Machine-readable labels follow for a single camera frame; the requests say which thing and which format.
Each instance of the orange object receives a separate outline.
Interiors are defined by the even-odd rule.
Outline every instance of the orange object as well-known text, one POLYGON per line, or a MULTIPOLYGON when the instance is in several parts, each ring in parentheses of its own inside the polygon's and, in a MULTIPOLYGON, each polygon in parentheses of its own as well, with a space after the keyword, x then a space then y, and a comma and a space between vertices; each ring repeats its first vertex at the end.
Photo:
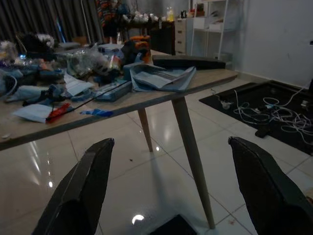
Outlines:
POLYGON ((59 119, 60 117, 62 117, 62 114, 65 114, 67 112, 67 109, 69 108, 70 103, 65 103, 64 105, 62 105, 60 108, 52 111, 47 120, 46 123, 53 123, 55 120, 59 119))
POLYGON ((130 38, 131 41, 135 42, 135 47, 139 51, 147 50, 146 54, 143 56, 142 60, 147 64, 151 59, 150 51, 150 36, 134 36, 130 38))

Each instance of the table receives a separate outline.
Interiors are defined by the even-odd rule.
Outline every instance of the table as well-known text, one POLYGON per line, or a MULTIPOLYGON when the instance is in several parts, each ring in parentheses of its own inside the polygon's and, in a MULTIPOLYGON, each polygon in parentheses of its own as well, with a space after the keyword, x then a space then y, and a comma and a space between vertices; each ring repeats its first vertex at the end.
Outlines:
MULTIPOLYGON (((152 55, 154 54, 164 55, 164 53, 152 51, 152 55)), ((132 111, 138 111, 148 148, 152 152, 153 148, 145 108, 166 101, 171 101, 203 209, 209 227, 213 229, 215 228, 215 225, 210 205, 209 193, 205 182, 197 142, 184 97, 188 94, 205 90, 217 84, 228 82, 234 79, 236 76, 237 73, 230 70, 200 70, 196 72, 195 76, 191 80, 191 83, 189 84, 188 89, 184 93, 157 91, 128 93, 113 103, 92 101, 80 109, 62 116, 59 120, 52 124, 30 122, 11 115, 13 111, 22 106, 22 102, 14 102, 9 104, 0 103, 0 136, 10 134, 9 139, 0 139, 0 150, 52 136, 105 119, 104 117, 79 114, 79 112, 82 110, 97 108, 112 111, 113 115, 110 117, 126 114, 132 111)), ((79 103, 77 102, 73 103, 74 107, 78 105, 79 103)))

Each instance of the clutter on table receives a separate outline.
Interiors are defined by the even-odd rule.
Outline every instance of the clutter on table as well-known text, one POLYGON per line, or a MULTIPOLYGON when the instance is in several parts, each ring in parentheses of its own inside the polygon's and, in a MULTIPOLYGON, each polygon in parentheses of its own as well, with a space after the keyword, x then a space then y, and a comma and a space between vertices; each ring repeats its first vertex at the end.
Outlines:
MULTIPOLYGON (((42 51, 51 52, 45 50, 54 47, 49 35, 27 35, 23 40, 30 44, 34 38, 42 51)), ((17 55, 15 45, 4 42, 0 52, 0 100, 21 102, 15 116, 52 123, 91 101, 114 102, 132 91, 184 91, 196 69, 166 70, 147 65, 151 61, 150 40, 149 36, 136 36, 124 45, 57 52, 51 54, 53 60, 33 58, 29 53, 17 55)), ((104 110, 80 113, 112 115, 104 110)))

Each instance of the gray curtain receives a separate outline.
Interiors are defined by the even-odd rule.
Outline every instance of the gray curtain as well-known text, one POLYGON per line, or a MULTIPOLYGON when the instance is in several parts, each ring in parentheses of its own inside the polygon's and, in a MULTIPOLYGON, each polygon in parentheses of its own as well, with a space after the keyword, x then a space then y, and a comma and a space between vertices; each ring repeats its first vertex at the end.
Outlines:
MULTIPOLYGON (((95 2, 83 0, 83 4, 91 42, 102 42, 95 2)), ((61 42, 57 19, 67 42, 87 36, 81 0, 0 0, 0 40, 14 42, 17 32, 34 32, 50 34, 61 42)))

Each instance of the white shelf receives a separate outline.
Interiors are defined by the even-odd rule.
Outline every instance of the white shelf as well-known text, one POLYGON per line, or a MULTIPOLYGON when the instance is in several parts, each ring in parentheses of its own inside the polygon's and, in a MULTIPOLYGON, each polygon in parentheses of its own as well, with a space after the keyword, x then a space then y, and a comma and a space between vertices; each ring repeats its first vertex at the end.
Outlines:
MULTIPOLYGON (((203 31, 203 32, 211 32, 211 33, 222 33, 222 30, 212 30, 212 29, 201 29, 201 28, 195 28, 195 30, 199 30, 199 31, 203 31)), ((235 28, 233 29, 225 29, 224 30, 224 33, 226 32, 233 32, 233 31, 236 31, 235 28)))

